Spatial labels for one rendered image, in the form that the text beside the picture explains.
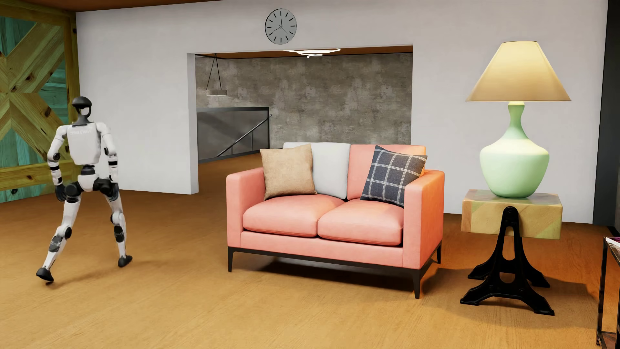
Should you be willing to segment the pink two-seat sofa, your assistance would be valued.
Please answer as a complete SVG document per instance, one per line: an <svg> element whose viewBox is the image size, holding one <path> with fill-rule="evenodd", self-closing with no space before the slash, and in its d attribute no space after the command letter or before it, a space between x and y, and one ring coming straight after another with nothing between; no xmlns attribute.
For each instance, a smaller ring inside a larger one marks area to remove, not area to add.
<svg viewBox="0 0 620 349"><path fill-rule="evenodd" d="M351 145L343 199L327 194L265 200L263 168L226 178L228 271L236 251L402 272L422 278L441 263L445 173L424 170L404 187L404 207L361 200L375 145Z"/></svg>

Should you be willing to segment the white left robot leg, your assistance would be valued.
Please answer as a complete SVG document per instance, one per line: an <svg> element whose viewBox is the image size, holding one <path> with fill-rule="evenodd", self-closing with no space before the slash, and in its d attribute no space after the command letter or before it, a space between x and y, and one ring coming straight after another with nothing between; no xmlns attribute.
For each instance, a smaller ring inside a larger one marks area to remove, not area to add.
<svg viewBox="0 0 620 349"><path fill-rule="evenodd" d="M102 194L105 195L107 199L107 194L109 193L109 190L110 190L110 181L111 181L110 179L98 178L94 181L93 189L95 191L100 191ZM119 198L113 202L108 201L108 203L112 210L110 221L113 224L115 240L119 248L120 258L119 258L118 265L119 267L122 268L128 265L132 261L133 257L131 255L127 255L127 250L126 250L127 225L126 225L126 220L125 220L125 216L123 213L121 197L119 196Z"/></svg>

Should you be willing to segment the white right robot leg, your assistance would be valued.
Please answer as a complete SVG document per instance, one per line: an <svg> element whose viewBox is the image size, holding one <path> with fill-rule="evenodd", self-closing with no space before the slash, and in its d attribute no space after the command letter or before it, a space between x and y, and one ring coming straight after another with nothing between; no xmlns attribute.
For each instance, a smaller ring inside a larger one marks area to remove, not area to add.
<svg viewBox="0 0 620 349"><path fill-rule="evenodd" d="M82 187L77 181L70 183L65 188L65 204L61 225L58 226L53 238L51 239L50 246L48 248L48 255L43 266L36 272L36 275L45 281L53 282L50 268L58 255L62 252L64 246L66 245L66 240L71 237L72 226L77 217L82 192Z"/></svg>

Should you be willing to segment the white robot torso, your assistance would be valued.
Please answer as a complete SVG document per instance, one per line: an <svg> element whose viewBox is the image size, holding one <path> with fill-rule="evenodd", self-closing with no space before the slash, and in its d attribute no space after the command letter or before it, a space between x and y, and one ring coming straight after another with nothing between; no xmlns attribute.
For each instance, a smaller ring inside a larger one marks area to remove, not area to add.
<svg viewBox="0 0 620 349"><path fill-rule="evenodd" d="M82 166L77 181L83 191L92 191L98 179L95 165L101 155L101 133L97 123L70 125L67 128L67 141L73 162Z"/></svg>

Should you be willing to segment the black robot head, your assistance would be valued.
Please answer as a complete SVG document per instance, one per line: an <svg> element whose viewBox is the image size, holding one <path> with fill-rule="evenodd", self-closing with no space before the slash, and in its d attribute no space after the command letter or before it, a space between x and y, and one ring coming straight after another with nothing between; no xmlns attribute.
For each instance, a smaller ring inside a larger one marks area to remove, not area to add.
<svg viewBox="0 0 620 349"><path fill-rule="evenodd" d="M88 98L83 97L83 96L74 98L72 105L75 108L77 115L78 115L77 120L72 123L73 126L86 125L88 123L92 123L91 121L89 121L89 117L92 112L92 103ZM87 114L82 113L84 109L88 110Z"/></svg>

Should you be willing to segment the wooden barn door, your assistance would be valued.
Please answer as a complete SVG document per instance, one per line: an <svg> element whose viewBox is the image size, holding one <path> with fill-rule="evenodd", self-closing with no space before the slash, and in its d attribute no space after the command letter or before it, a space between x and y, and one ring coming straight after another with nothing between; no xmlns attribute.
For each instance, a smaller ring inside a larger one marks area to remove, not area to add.
<svg viewBox="0 0 620 349"><path fill-rule="evenodd" d="M0 202L53 193L47 152L79 94L75 13L0 0Z"/></svg>

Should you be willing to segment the glass stair railing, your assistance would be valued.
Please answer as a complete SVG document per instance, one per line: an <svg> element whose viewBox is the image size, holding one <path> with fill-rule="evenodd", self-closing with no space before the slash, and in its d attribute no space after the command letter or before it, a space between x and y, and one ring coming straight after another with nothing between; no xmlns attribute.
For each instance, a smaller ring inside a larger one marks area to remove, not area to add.
<svg viewBox="0 0 620 349"><path fill-rule="evenodd" d="M197 108L198 162L258 153L270 147L268 107Z"/></svg>

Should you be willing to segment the hanging pendant lamp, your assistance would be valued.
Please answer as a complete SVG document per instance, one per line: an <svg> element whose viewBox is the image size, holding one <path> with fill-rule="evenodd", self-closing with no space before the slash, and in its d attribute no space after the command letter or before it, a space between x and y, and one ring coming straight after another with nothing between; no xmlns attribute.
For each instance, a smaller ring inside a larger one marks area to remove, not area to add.
<svg viewBox="0 0 620 349"><path fill-rule="evenodd" d="M208 96L227 96L228 95L228 91L226 89L224 89L222 87L222 83L221 83L221 73L220 73L220 68L219 68L219 60L218 60L218 54L214 53L213 54L213 61L212 61L212 65L210 68L210 72L209 72L209 76L208 76L208 80L207 80L207 88L206 88L206 94ZM209 88L210 82L215 78L215 75L217 77L217 82L218 82L218 87L215 88L215 85L213 84L212 88Z"/></svg>

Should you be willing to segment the beige cushion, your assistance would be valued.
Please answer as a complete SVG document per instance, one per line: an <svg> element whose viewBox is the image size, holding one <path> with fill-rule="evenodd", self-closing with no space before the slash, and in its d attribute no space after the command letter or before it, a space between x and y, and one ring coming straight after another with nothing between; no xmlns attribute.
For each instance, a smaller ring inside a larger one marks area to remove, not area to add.
<svg viewBox="0 0 620 349"><path fill-rule="evenodd" d="M279 196L317 194L313 181L311 144L261 149L265 200Z"/></svg>

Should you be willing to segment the white cushion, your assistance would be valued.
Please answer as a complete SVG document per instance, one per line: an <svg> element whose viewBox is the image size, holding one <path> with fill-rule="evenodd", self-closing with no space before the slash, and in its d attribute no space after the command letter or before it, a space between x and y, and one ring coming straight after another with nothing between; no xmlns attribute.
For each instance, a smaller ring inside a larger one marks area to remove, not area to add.
<svg viewBox="0 0 620 349"><path fill-rule="evenodd" d="M347 198L347 176L350 156L349 143L286 142L284 149L310 145L313 154L313 182L317 194L339 199Z"/></svg>

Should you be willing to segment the dark plaid cushion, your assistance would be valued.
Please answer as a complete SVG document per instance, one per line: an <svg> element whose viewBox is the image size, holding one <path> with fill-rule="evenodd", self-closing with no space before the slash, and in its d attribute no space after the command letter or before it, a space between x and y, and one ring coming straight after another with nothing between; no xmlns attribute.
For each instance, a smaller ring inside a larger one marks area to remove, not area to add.
<svg viewBox="0 0 620 349"><path fill-rule="evenodd" d="M405 187L419 178L427 155L407 155L375 146L362 201L379 201L404 207Z"/></svg>

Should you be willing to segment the wooden side table black base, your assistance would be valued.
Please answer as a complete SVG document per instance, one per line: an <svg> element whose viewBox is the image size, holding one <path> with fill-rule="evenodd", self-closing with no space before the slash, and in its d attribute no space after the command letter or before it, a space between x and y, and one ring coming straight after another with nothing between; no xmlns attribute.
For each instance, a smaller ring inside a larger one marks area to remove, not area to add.
<svg viewBox="0 0 620 349"><path fill-rule="evenodd" d="M490 297L517 299L535 313L554 315L547 300L531 287L548 288L543 274L524 254L524 237L559 240L562 204L557 194L534 193L523 199L499 197L486 189L471 189L462 202L461 230L498 235L491 257L477 265L469 279L483 280L461 299L479 305Z"/></svg>

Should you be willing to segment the green table lamp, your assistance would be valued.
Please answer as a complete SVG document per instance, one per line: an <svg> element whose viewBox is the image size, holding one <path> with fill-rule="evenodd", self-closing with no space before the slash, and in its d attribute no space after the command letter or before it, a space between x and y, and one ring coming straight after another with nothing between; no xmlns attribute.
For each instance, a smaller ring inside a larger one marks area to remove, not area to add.
<svg viewBox="0 0 620 349"><path fill-rule="evenodd" d="M502 43L467 101L508 103L509 126L500 139L480 151L480 165L496 196L531 196L544 178L549 153L523 130L525 102L570 101L540 45L536 41Z"/></svg>

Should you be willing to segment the round grey wall clock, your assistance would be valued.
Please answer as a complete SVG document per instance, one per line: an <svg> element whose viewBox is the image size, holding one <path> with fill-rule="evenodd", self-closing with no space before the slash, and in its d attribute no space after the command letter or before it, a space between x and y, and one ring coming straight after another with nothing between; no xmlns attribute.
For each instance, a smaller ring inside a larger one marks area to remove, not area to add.
<svg viewBox="0 0 620 349"><path fill-rule="evenodd" d="M265 34L270 42L277 45L290 42L297 28L296 17L287 9L272 11L265 21Z"/></svg>

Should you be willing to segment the black metal frame table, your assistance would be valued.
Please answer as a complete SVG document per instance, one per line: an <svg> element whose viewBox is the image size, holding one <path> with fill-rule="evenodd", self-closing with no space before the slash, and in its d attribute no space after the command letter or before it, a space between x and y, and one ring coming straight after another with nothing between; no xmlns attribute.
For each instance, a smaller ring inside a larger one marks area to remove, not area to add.
<svg viewBox="0 0 620 349"><path fill-rule="evenodd" d="M620 294L617 305L617 320L615 332L607 332L602 330L603 322L603 306L605 297L605 282L606 282L606 266L608 252L611 252L618 266L620 266L620 251L611 248L608 243L603 242L603 253L601 258L601 273L600 273L600 288L598 295L598 317L596 323L596 344L601 349L620 349Z"/></svg>

